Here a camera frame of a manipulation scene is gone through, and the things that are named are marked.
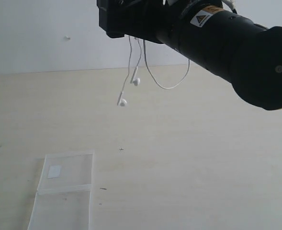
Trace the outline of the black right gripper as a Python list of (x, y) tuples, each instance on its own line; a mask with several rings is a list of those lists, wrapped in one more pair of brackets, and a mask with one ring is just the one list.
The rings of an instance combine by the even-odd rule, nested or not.
[(125, 35), (160, 44), (158, 32), (169, 29), (194, 0), (98, 0), (99, 27), (112, 39)]

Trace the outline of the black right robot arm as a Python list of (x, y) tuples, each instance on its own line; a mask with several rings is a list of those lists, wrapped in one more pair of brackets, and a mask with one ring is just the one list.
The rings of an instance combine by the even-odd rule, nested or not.
[(110, 38), (165, 44), (229, 82), (245, 102), (282, 109), (282, 27), (264, 27), (221, 0), (99, 0)]

